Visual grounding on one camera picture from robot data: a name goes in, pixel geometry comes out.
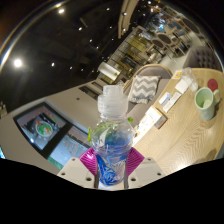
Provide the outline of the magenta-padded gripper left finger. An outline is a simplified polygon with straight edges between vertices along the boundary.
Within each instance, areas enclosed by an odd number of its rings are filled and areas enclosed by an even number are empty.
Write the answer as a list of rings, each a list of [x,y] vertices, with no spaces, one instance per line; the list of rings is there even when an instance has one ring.
[[[70,158],[58,176],[81,187],[94,189],[97,171],[97,159],[94,150],[90,148],[79,158]]]

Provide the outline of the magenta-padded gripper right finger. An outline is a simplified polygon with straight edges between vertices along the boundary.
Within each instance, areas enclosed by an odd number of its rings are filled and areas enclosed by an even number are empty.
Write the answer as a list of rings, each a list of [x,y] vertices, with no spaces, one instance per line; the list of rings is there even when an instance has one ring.
[[[125,189],[140,188],[164,176],[164,172],[152,157],[144,157],[135,148],[129,151],[124,178]]]

